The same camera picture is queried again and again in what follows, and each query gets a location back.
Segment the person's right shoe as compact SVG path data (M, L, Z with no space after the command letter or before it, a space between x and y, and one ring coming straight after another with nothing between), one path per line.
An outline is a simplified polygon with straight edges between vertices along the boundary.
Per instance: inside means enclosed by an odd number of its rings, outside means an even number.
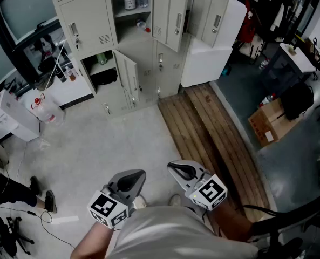
M181 202L181 196L179 194L174 194L169 202L168 202L168 205L169 206L172 206L172 207L179 207L182 205L182 202Z

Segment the black handbag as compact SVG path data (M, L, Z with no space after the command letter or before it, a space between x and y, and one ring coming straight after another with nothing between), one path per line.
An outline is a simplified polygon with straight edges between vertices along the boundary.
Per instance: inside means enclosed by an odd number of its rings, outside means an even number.
M56 64L56 57L47 57L46 59L44 59L38 66L38 70L41 73L48 73L50 71L52 71L55 67Z

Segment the white floor tape strip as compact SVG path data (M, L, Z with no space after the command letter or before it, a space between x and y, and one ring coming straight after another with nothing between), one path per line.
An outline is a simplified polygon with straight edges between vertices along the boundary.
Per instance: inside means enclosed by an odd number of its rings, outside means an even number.
M76 222L76 221L79 221L79 217L77 215L75 215L75 216L66 216L66 217L53 218L52 221L51 221L51 224L52 225L57 225L57 224Z

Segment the person's left shoe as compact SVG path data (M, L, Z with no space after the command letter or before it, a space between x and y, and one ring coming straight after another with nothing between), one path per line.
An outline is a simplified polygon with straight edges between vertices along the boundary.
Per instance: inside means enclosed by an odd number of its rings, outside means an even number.
M143 196L138 195L133 201L133 207L135 210L146 208L147 202Z

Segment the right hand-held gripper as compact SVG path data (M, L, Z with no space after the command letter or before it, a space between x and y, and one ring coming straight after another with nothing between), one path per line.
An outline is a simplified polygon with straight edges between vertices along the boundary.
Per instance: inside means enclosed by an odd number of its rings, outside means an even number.
M227 198L228 190L219 177L204 171L193 160L175 160L167 164L168 171L184 189L185 197L194 204L212 211Z

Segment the large white box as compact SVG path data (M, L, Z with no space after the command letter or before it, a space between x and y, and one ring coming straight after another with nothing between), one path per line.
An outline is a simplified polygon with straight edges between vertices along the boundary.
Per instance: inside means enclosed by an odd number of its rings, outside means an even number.
M213 47L209 47L194 36L191 37L181 77L182 87L219 79L232 53L232 45L246 12L247 8L244 4L237 0L229 0Z

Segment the large red-capped water jug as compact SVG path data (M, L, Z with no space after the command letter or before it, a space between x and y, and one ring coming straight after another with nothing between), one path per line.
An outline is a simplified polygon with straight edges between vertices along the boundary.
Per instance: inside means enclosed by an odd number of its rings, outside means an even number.
M64 122L65 112L54 101L42 93L31 104L32 113L42 122L60 126Z

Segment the grey metal locker door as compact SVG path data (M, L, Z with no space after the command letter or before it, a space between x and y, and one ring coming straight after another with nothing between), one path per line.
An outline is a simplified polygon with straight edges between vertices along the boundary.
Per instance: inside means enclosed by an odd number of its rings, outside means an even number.
M187 33L210 47L215 45L229 0L192 0Z
M188 0L151 0L151 35L179 52Z
M131 95L134 100L139 101L139 78L138 65L121 52L113 49L113 58L119 76L120 85Z

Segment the person's right forearm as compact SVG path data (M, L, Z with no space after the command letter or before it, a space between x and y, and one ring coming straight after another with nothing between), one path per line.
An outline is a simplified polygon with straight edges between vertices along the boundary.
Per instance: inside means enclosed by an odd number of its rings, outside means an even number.
M214 210L208 212L208 216L229 240L248 242L253 235L253 223L233 209L228 201L221 202Z

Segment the red and white bottle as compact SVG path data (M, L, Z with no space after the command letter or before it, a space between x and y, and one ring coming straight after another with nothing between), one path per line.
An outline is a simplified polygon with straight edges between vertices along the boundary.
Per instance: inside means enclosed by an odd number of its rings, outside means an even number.
M267 95L267 96L259 103L259 107L262 107L263 105L272 102L275 98L276 98L276 93L272 93L272 94L270 94L270 95Z

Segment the grey metal locker cabinet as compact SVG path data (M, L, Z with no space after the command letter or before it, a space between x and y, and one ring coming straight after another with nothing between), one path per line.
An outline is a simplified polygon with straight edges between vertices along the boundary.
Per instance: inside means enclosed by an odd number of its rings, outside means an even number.
M151 32L137 28L139 19L151 29L151 0L142 8L136 1L134 10L125 10L124 0L53 0L65 37L68 40L79 72L109 118L147 106L178 93L190 35L186 32L189 0L179 52L155 40ZM116 69L115 49L137 63L139 101L116 82L94 86L93 74ZM104 52L108 62L100 65L96 55Z

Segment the khaki bag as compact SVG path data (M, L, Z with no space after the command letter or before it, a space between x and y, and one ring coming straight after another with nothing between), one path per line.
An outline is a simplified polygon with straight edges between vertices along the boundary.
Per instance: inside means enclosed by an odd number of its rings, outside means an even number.
M54 82L54 76L50 76L50 74L43 75L40 77L39 81L34 83L35 88L38 91L45 91L48 87L50 87Z

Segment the wooden plank platform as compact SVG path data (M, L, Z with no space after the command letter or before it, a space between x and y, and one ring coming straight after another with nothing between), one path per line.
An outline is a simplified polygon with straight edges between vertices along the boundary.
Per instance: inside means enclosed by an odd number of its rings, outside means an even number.
M227 186L227 201L257 222L265 214L247 205L270 208L258 167L231 116L205 83L158 100L159 110L184 160L195 160Z

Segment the black backpack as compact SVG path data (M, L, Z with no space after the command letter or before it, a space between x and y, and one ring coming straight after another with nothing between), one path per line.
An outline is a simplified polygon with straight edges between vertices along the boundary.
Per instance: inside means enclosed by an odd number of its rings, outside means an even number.
M288 120L294 120L314 104L313 88L300 82L284 91L280 99L283 114Z

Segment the black worn equipment pack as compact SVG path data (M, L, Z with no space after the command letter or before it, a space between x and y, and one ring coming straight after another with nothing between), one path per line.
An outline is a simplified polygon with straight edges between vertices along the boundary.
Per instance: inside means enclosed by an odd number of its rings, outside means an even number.
M258 252L258 259L294 259L301 253L303 240L296 237L286 244L279 241L280 233L300 226L306 231L309 226L320 228L320 209L295 209L281 213L272 219L253 224L254 241L269 237L269 245Z

